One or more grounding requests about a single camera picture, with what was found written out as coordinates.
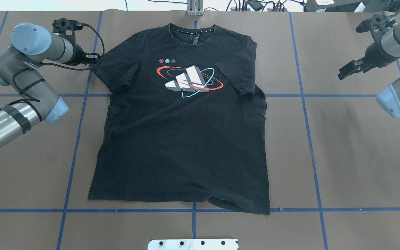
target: velcro strap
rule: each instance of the velcro strap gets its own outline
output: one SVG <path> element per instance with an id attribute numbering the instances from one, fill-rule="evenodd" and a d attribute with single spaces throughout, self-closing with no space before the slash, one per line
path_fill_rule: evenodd
<path id="1" fill-rule="evenodd" d="M 27 133 L 32 129 L 32 125 L 30 124 L 29 119 L 24 117 L 24 115 L 21 114 L 21 112 L 19 112 L 18 109 L 15 109 L 10 105 L 5 105 L 2 108 L 0 108 L 0 110 L 6 112 L 11 117 L 13 117 L 13 119 L 15 119 L 16 122 L 18 122 L 19 126 L 21 126 L 23 130 L 23 134 Z"/>
<path id="2" fill-rule="evenodd" d="M 26 66 L 32 68 L 32 69 L 37 69 L 41 66 L 43 66 L 42 63 L 37 63 L 33 60 L 30 60 L 30 58 L 26 57 L 24 54 L 22 54 L 19 50 L 17 50 L 13 45 L 8 46 L 10 52 L 13 54 L 16 59 L 18 59 L 20 62 L 24 63 Z"/>

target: white bracket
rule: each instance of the white bracket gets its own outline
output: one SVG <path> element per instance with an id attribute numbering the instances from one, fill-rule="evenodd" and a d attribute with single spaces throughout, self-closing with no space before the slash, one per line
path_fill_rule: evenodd
<path id="1" fill-rule="evenodd" d="M 187 0 L 188 16 L 203 16 L 203 0 Z"/>
<path id="2" fill-rule="evenodd" d="M 238 239 L 151 240 L 148 250 L 239 250 Z"/>

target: folded sleeve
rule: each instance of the folded sleeve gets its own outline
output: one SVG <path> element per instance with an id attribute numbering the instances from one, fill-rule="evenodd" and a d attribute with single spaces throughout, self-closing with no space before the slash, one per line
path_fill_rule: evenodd
<path id="1" fill-rule="evenodd" d="M 222 74 L 240 92 L 254 94 L 256 85 L 256 48 L 252 40 L 224 60 L 216 63 Z"/>
<path id="2" fill-rule="evenodd" d="M 143 36 L 138 33 L 105 53 L 92 71 L 114 93 L 128 90 L 134 74 L 140 68 L 140 46 Z"/>

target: red orbit line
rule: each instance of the red orbit line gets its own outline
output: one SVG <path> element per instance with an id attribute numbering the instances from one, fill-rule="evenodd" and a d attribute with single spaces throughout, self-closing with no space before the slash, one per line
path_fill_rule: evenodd
<path id="1" fill-rule="evenodd" d="M 159 74 L 159 75 L 160 75 L 161 77 L 163 77 L 163 78 L 165 78 L 165 77 L 160 73 L 160 71 L 161 71 L 162 69 L 165 69 L 165 68 L 181 68 L 181 69 L 186 69 L 186 68 L 175 67 L 175 66 L 161 66 L 160 68 L 157 69 L 157 74 Z M 216 80 L 216 81 L 218 81 L 218 82 L 220 83 L 220 86 L 219 86 L 219 87 L 215 87 L 214 89 L 210 89 L 209 87 L 208 87 L 208 88 L 207 88 L 207 87 L 205 88 L 205 87 L 196 87 L 196 86 L 192 86 L 192 85 L 189 85 L 189 84 L 186 84 L 186 85 L 188 85 L 189 87 L 193 87 L 194 89 L 198 89 L 198 90 L 218 90 L 218 89 L 221 89 L 221 88 L 223 87 L 223 83 L 222 83 L 221 81 L 219 81 L 218 79 L 214 78 L 214 77 L 213 77 L 213 79 Z"/>

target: shirt graphic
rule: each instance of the shirt graphic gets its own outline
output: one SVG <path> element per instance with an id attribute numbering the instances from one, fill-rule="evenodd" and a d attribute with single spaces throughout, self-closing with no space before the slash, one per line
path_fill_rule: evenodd
<path id="1" fill-rule="evenodd" d="M 165 70 L 165 73 L 168 76 L 172 78 L 175 77 L 175 80 L 167 82 L 165 84 L 165 87 L 168 90 L 181 91 L 181 97 L 183 98 L 190 98 L 196 95 L 198 92 L 209 92 L 213 90 L 219 90 L 223 87 L 223 83 L 218 79 L 214 78 L 214 73 L 215 73 L 214 68 L 205 68 L 204 70 L 200 70 L 195 65 L 188 68 L 175 67 L 175 66 L 162 66 L 158 68 L 157 74 L 168 80 L 168 78 L 163 76 L 163 74 L 161 73 L 162 70 Z M 203 73 L 203 71 L 206 70 L 208 71 L 212 70 L 211 76 L 208 76 L 206 73 Z M 172 71 L 175 71 L 176 73 L 180 72 L 181 73 L 175 75 L 174 73 L 171 73 Z M 220 86 L 214 88 L 207 87 L 207 86 L 217 85 L 216 83 L 220 84 Z M 194 92 L 194 93 L 191 95 L 184 95 L 184 92 Z"/>

